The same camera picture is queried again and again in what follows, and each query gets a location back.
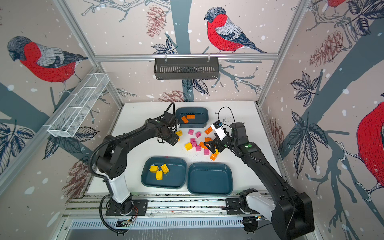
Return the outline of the yellow long lego brick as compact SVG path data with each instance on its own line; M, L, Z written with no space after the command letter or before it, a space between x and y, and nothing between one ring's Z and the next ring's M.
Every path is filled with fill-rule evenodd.
M176 135L179 137L178 141L180 141L181 136L183 135L183 132L181 130L176 132Z

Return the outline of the yellow square lego brick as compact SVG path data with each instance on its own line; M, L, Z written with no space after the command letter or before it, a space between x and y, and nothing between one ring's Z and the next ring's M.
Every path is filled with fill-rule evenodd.
M187 144L185 145L185 149L186 149L187 151L191 150L193 147L194 147L194 146L192 145L192 143L187 143Z

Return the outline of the yellow tall lego brick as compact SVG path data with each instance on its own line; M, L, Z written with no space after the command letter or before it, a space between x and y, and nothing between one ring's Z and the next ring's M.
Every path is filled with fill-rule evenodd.
M157 171L156 172L156 180L160 181L163 179L164 173L163 171Z

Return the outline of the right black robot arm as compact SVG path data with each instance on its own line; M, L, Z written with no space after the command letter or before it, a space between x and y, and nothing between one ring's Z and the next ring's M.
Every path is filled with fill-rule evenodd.
M232 123L228 132L221 121L211 125L215 139L205 147L213 154L230 150L261 180L271 199L255 189L242 191L239 198L245 213L256 211L267 218L281 240L292 240L315 230L313 203L306 193L299 193L272 167L261 148L249 141L244 123Z

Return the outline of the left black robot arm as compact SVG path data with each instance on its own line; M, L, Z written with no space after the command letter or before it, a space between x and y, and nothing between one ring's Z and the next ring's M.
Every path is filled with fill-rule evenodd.
M172 102L162 115L147 119L140 128L129 133L116 137L108 135L95 148L88 161L89 172L106 184L110 204L118 210L118 214L128 215L134 208L125 179L129 152L153 138L158 139L160 144L174 146L180 138L176 134L177 129L175 103Z

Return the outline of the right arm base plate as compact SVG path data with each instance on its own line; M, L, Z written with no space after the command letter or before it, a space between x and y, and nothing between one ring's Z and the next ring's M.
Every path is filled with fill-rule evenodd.
M268 208L265 204L256 204L256 208L251 209L248 205L240 203L238 198L226 198L222 210L228 215L262 215Z

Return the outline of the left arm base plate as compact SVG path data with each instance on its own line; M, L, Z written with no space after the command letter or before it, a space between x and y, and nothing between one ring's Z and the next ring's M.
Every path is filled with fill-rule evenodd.
M119 204L111 199L107 202L106 216L145 216L148 202L148 200L126 200Z

